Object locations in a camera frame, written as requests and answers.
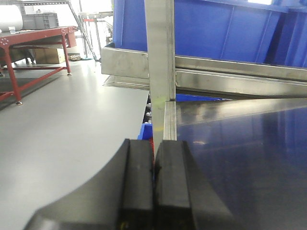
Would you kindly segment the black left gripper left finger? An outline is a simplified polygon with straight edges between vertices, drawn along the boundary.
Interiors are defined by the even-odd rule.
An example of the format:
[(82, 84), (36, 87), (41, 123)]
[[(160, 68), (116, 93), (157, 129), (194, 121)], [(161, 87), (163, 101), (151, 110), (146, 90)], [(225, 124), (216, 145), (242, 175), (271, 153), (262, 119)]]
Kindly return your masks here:
[(149, 141), (125, 139), (91, 179), (38, 209), (26, 230), (151, 230), (153, 153)]

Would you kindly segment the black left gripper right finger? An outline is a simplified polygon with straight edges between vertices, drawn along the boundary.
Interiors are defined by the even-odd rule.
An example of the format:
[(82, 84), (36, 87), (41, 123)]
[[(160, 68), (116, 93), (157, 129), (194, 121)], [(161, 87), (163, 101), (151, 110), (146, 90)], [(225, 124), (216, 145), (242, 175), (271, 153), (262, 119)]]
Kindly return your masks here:
[(235, 230), (236, 219), (197, 166), (185, 141), (164, 140), (155, 159), (157, 230)]

